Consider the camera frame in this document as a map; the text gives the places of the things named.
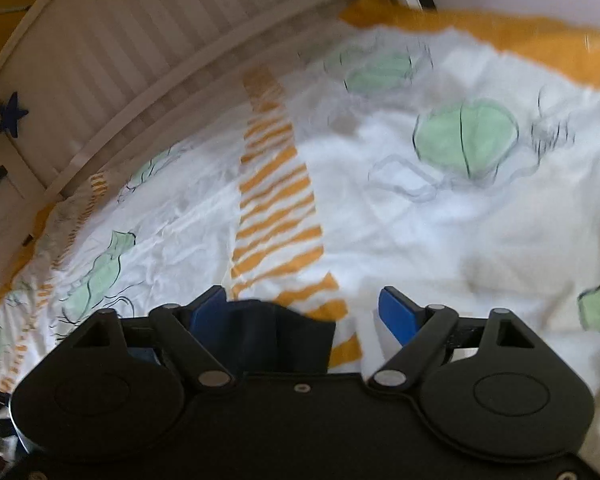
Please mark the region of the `dark navy garment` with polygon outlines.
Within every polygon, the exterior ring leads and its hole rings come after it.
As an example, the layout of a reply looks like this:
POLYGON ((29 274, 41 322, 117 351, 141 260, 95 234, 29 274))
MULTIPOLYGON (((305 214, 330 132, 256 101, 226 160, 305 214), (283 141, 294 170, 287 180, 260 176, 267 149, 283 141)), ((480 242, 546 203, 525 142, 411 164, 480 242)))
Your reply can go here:
POLYGON ((229 301, 200 310, 193 333, 235 380, 245 375, 324 375, 335 324, 272 302, 229 301))

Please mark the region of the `white duvet with green leaves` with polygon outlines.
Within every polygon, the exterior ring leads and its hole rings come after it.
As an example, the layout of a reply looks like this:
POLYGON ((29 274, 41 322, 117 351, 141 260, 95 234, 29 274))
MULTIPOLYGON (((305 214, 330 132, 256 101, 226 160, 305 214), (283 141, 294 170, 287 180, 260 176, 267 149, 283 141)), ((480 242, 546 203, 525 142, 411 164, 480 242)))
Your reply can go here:
POLYGON ((280 48, 53 208, 0 300, 0 387, 98 309, 214 284, 334 322, 334 373, 396 352, 385 285, 512 310, 592 390, 600 471, 600 90, 455 29, 280 48))

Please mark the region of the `dark blue star ornament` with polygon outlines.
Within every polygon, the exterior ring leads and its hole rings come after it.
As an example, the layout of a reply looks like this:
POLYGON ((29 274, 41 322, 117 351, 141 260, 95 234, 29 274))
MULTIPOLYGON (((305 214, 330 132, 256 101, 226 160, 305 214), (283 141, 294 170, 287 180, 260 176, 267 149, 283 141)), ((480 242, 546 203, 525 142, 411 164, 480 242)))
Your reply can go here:
POLYGON ((0 133, 8 134, 12 139, 19 137, 19 122, 28 114, 20 107, 19 92, 11 93, 7 101, 0 101, 0 133))

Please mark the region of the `white slatted bed frame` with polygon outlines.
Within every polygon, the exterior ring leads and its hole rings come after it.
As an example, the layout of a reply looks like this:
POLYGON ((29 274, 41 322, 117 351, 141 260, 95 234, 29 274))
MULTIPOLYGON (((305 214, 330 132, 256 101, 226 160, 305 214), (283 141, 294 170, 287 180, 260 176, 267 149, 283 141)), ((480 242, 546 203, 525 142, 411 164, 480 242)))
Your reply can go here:
POLYGON ((38 0, 0 54, 0 101, 19 92, 19 137, 0 133, 53 193, 72 190, 185 101, 223 56, 342 0, 38 0))

